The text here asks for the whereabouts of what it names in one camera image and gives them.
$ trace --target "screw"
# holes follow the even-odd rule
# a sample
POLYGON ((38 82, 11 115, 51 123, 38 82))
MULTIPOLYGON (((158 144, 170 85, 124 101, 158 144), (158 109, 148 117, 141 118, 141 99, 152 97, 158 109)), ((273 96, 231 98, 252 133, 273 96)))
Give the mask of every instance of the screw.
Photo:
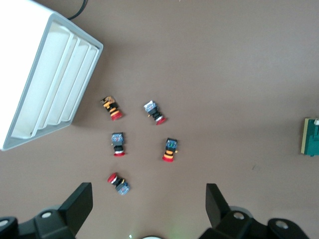
POLYGON ((245 217, 242 213, 236 212, 236 213, 234 213, 234 218, 243 220, 245 217))
POLYGON ((41 217, 42 217, 42 218, 48 218, 48 217, 51 216, 51 214, 52 214, 52 213, 50 213, 50 212, 46 212, 46 213, 43 213, 43 214, 41 215, 41 217))
POLYGON ((8 222, 9 222, 8 220, 2 220, 2 221, 0 221, 0 227, 3 227, 3 226, 5 226, 5 225, 7 225, 8 222))
POLYGON ((279 228, 282 228, 282 229, 288 229, 288 227, 289 227, 287 225, 287 223, 280 221, 280 220, 276 221, 276 226, 278 226, 279 228))

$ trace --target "white plastic housing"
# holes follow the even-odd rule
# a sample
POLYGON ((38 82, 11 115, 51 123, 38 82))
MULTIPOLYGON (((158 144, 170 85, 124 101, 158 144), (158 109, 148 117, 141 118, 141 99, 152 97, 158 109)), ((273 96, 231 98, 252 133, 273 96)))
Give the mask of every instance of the white plastic housing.
POLYGON ((72 123, 103 45, 31 0, 3 2, 0 20, 0 149, 7 150, 72 123))

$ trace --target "black cable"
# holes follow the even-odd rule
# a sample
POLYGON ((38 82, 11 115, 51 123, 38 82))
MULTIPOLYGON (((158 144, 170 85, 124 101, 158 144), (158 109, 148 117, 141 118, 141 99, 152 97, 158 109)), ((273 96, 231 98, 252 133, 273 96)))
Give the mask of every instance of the black cable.
POLYGON ((69 17, 68 19, 72 20, 72 19, 76 18, 78 15, 80 15, 83 12, 84 8, 86 7, 87 3, 88 3, 88 0, 83 0, 83 3, 82 3, 80 10, 76 14, 74 14, 73 16, 69 17))

